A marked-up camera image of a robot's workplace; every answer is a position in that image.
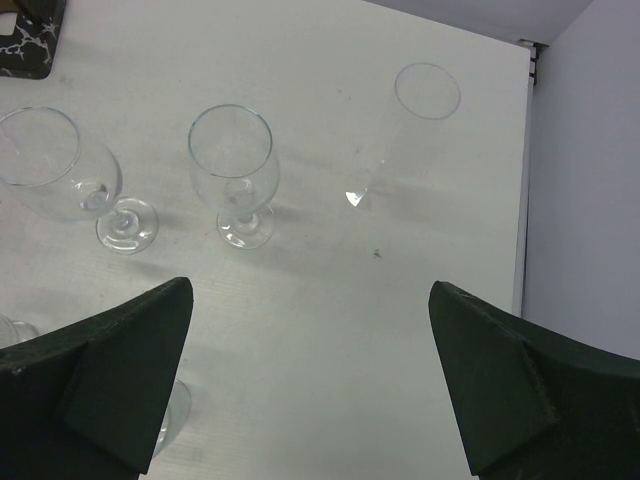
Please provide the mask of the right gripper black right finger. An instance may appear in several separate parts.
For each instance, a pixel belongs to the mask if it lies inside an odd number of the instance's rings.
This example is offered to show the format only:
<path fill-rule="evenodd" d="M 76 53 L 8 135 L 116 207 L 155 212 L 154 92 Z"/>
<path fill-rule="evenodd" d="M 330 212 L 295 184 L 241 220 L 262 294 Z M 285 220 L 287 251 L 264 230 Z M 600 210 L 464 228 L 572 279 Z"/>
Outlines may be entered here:
<path fill-rule="evenodd" d="M 459 434 L 480 479 L 636 479 L 639 363 L 449 283 L 429 318 Z"/>

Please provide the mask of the clear wine glass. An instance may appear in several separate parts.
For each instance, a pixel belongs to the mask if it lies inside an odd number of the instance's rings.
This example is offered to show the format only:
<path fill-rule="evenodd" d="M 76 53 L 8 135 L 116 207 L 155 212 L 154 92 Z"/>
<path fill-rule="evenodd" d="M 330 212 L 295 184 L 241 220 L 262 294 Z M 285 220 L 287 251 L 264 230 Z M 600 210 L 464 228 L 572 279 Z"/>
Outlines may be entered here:
<path fill-rule="evenodd" d="M 193 121 L 187 145 L 193 189 L 217 213 L 223 240 L 245 250 L 266 244 L 275 231 L 270 203 L 280 182 L 267 121 L 243 105 L 213 106 Z"/>
<path fill-rule="evenodd" d="M 103 142 L 46 106 L 1 117 L 1 184 L 43 218 L 95 225 L 107 250 L 133 255 L 159 233 L 150 203 L 122 194 L 121 166 Z"/>

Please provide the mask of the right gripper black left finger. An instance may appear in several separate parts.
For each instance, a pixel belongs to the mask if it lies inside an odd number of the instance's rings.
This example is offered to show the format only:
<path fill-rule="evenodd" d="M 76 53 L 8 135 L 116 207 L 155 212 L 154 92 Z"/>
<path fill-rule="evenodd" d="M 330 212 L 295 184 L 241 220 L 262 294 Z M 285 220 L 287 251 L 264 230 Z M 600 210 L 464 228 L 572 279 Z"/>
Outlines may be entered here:
<path fill-rule="evenodd" d="M 4 479 L 147 474 L 189 331 L 173 278 L 108 311 L 1 350 Z"/>

